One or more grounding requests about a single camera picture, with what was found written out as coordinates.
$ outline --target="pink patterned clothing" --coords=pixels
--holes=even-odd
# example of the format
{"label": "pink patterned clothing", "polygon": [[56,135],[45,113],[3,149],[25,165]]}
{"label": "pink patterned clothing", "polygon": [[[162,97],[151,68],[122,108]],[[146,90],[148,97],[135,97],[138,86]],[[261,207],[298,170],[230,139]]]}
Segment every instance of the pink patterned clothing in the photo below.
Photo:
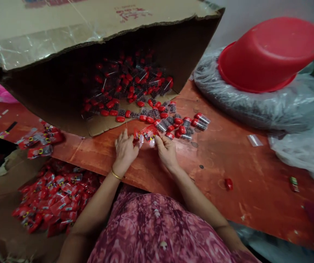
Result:
{"label": "pink patterned clothing", "polygon": [[259,261],[231,253],[209,224],[174,199],[124,185],[88,259],[98,262]]}

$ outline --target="red-brown table surface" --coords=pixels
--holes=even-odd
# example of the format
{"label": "red-brown table surface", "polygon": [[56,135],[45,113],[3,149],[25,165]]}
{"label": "red-brown table surface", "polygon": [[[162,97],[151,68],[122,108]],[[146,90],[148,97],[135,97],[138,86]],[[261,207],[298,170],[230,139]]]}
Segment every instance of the red-brown table surface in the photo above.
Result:
{"label": "red-brown table surface", "polygon": [[[231,221],[314,249],[314,225],[303,206],[305,201],[314,202],[314,180],[308,172],[281,162],[270,149],[265,131],[215,109],[192,82],[175,100],[182,116],[200,111],[211,119],[208,130],[194,134],[194,144],[175,139],[180,165],[206,197]],[[39,118],[20,104],[0,103],[0,116],[0,133],[18,122],[5,138],[13,143],[31,128],[41,128]],[[65,133],[66,141],[54,147],[53,157],[106,175],[115,160],[118,134],[125,127],[131,134],[134,127],[146,126],[131,121],[94,138]],[[264,146],[253,147],[247,138],[250,134],[256,134]],[[290,190],[290,176],[297,178],[299,193]],[[125,183],[182,201],[154,149],[140,150],[126,177]],[[232,179],[233,191],[225,190],[225,178]]]}

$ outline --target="red plastic wrapper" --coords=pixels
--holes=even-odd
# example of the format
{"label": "red plastic wrapper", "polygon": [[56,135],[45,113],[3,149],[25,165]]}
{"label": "red plastic wrapper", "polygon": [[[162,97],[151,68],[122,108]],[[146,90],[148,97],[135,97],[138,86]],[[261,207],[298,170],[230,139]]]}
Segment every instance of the red plastic wrapper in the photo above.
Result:
{"label": "red plastic wrapper", "polygon": [[52,154],[53,148],[51,145],[46,145],[38,148],[33,148],[28,150],[28,159],[35,159],[38,157],[50,156]]}

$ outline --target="red plastic bucket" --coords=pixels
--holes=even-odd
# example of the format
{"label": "red plastic bucket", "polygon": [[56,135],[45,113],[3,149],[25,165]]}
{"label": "red plastic bucket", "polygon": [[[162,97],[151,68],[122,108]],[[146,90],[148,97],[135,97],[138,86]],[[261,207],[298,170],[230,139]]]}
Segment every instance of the red plastic bucket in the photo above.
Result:
{"label": "red plastic bucket", "polygon": [[282,89],[314,60],[314,25],[280,17],[266,20],[228,45],[218,70],[235,88],[262,93]]}

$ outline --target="cardboard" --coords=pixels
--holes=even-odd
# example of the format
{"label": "cardboard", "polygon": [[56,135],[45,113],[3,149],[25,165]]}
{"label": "cardboard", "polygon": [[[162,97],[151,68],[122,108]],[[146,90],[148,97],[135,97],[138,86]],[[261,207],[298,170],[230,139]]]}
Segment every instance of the cardboard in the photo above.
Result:
{"label": "cardboard", "polygon": [[[200,0],[0,0],[0,83],[46,122],[94,136],[122,123],[82,119],[83,86],[71,77],[76,67],[147,43],[174,78],[164,102],[182,90],[223,12]],[[127,108],[139,110],[134,103]]]}
{"label": "cardboard", "polygon": [[11,216],[21,202],[21,194],[17,189],[34,178],[48,160],[28,160],[26,153],[27,151],[14,151],[5,167],[0,170],[0,174],[3,174],[0,176],[0,261],[52,263],[60,254],[65,234],[49,239],[46,238],[46,233],[30,235]]}

